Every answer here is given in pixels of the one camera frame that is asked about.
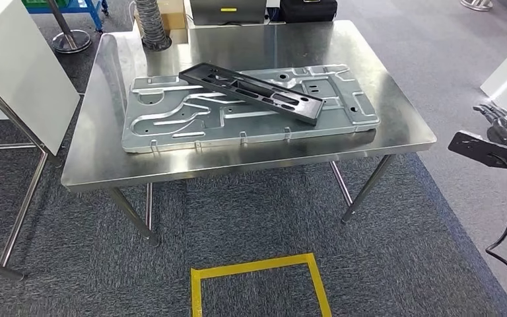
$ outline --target black plastic bracket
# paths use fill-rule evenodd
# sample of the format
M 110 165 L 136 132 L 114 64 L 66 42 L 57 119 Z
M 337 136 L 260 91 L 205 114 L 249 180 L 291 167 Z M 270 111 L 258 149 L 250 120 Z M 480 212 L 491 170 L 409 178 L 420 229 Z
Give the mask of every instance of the black plastic bracket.
M 180 78 L 311 125 L 317 124 L 323 107 L 320 98 L 208 63 L 200 63 L 182 71 Z

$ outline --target metal stand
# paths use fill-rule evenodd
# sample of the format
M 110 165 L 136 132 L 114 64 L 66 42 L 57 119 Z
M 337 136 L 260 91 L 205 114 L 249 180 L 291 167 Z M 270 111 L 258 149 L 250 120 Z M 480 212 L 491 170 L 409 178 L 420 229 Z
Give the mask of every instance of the metal stand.
M 69 28 L 67 25 L 67 21 L 59 11 L 59 7 L 55 0 L 47 0 L 48 5 L 50 6 L 51 13 L 53 13 L 59 27 L 63 31 L 59 33 L 53 41 L 51 42 L 51 46 L 57 53 L 62 54 L 72 54 L 84 51 L 90 46 L 92 42 L 90 40 L 90 35 L 83 30 L 73 30 Z
M 459 3 L 475 11 L 489 11 L 492 9 L 492 2 L 490 0 L 459 0 Z
M 333 170 L 335 178 L 337 179 L 339 187 L 341 188 L 341 193 L 343 193 L 343 197 L 347 202 L 347 211 L 341 217 L 341 222 L 343 224 L 345 224 L 354 215 L 358 206 L 360 206 L 364 198 L 368 196 L 368 193 L 370 193 L 370 190 L 372 190 L 374 185 L 376 185 L 376 182 L 382 177 L 382 175 L 384 175 L 384 172 L 386 171 L 386 169 L 391 164 L 394 158 L 395 155 L 386 155 L 383 157 L 380 163 L 378 163 L 378 166 L 376 167 L 370 178 L 366 181 L 366 183 L 360 190 L 360 193 L 358 193 L 358 195 L 355 197 L 354 201 L 351 199 L 351 195 L 349 194 L 347 186 L 343 181 L 343 177 L 341 176 L 339 169 L 337 168 L 337 165 L 335 164 L 335 162 L 330 163 L 331 169 Z
M 139 215 L 135 212 L 131 203 L 128 202 L 127 198 L 123 195 L 119 188 L 114 187 L 109 189 L 110 196 L 116 203 L 116 205 L 125 213 L 127 218 L 131 220 L 131 222 L 137 227 L 137 230 L 149 241 L 152 246 L 159 246 L 160 239 L 156 236 L 156 234 L 151 230 L 151 211 L 152 211 L 152 184 L 147 184 L 147 219 L 149 220 L 147 224 L 141 220 Z
M 1 254 L 0 258 L 0 276 L 8 277 L 10 279 L 22 280 L 25 277 L 25 274 L 17 272 L 15 270 L 7 268 L 7 264 L 11 258 L 11 254 L 13 253 L 13 249 L 17 242 L 18 234 L 20 233 L 20 229 L 22 228 L 22 224 L 24 222 L 24 218 L 26 217 L 26 212 L 30 207 L 30 202 L 32 201 L 32 197 L 34 196 L 34 192 L 38 186 L 38 182 L 40 181 L 40 177 L 42 172 L 44 171 L 44 167 L 46 165 L 46 161 L 49 159 L 56 166 L 61 165 L 61 161 L 44 145 L 44 143 L 30 130 L 30 128 L 17 116 L 17 114 L 11 109 L 11 107 L 0 97 L 0 110 L 7 116 L 9 119 L 31 140 L 32 143 L 19 143 L 19 144 L 3 144 L 0 145 L 0 150 L 9 150 L 9 149 L 29 149 L 33 147 L 39 148 L 42 152 L 40 156 L 40 161 L 36 167 L 36 171 L 30 181 L 30 185 L 28 187 L 28 191 L 22 201 L 22 205 L 20 206 L 20 211 L 18 212 L 17 219 L 11 231 L 11 235 L 5 245 L 5 249 Z

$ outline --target metal plate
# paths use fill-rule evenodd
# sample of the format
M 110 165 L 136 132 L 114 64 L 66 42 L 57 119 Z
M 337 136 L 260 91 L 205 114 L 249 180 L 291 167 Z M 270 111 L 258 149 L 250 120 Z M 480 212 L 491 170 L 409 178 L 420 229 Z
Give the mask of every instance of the metal plate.
M 178 76 L 136 78 L 127 97 L 123 149 L 151 153 L 367 131 L 380 119 L 346 65 L 241 72 L 323 99 L 316 126 L 261 109 Z

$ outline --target black case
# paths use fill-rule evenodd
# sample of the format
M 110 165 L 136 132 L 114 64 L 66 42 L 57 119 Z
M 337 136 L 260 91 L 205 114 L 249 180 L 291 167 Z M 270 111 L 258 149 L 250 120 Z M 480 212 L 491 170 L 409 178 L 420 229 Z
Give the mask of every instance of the black case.
M 332 21 L 336 0 L 281 0 L 281 19 L 286 23 Z

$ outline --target black plastic part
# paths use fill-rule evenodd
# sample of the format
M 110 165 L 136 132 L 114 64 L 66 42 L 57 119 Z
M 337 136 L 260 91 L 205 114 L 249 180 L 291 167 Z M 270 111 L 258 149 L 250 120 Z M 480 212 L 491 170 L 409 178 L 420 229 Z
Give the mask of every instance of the black plastic part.
M 180 78 L 311 125 L 317 124 L 323 107 L 320 98 L 208 63 L 182 71 Z
M 492 154 L 502 157 L 507 162 L 507 146 L 483 140 L 467 131 L 457 132 L 448 149 L 489 167 L 506 168 Z

